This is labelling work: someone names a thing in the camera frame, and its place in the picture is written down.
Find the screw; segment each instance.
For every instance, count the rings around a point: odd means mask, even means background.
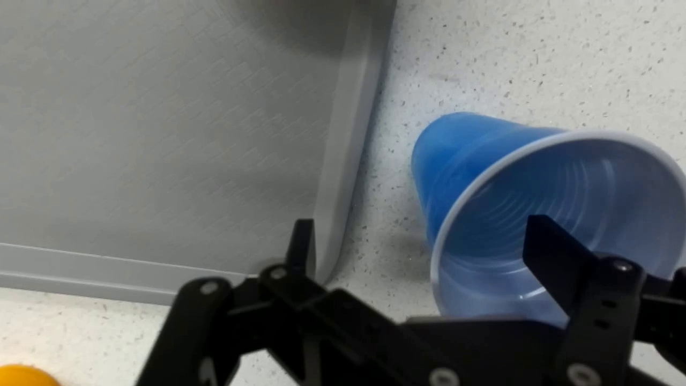
[[[460,386],[460,378],[452,368],[437,366],[430,376],[432,386]]]
[[[277,266],[277,269],[270,273],[270,277],[272,277],[274,281],[281,281],[284,277],[288,277],[288,271],[285,271],[284,266]]]
[[[203,287],[200,287],[200,291],[204,293],[204,296],[211,296],[211,293],[214,293],[220,290],[220,284],[218,281],[208,281],[208,284],[204,284]]]
[[[583,363],[574,363],[567,368],[567,378],[574,385],[574,386],[601,386],[601,376],[598,372],[594,372],[592,366],[583,365]]]
[[[627,260],[614,260],[614,266],[623,273],[630,273],[635,266]]]

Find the blue plastic cup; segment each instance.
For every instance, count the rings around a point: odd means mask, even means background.
[[[659,277],[686,255],[685,173],[630,136],[450,113],[419,137],[412,172],[445,316],[567,322],[521,260],[531,214]]]

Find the white speckled countertop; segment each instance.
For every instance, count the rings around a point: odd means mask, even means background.
[[[408,163],[421,128],[445,112],[628,130],[686,168],[685,48],[681,0],[400,0],[386,92],[332,286],[397,319],[435,313]],[[128,386],[166,312],[0,290],[0,363],[40,365],[65,386]],[[650,347],[637,347],[635,363],[686,385]],[[237,385],[289,382],[253,356]]]

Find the black robotic claw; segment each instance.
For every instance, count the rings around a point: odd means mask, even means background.
[[[656,279],[623,258],[596,258],[555,220],[531,217],[523,260],[569,313],[541,322],[395,323],[343,290],[308,275],[314,220],[298,220],[285,266],[233,287],[184,286],[139,386],[223,386],[241,356],[268,349],[304,386],[623,386],[661,385],[628,365],[647,341],[686,372],[686,273]]]

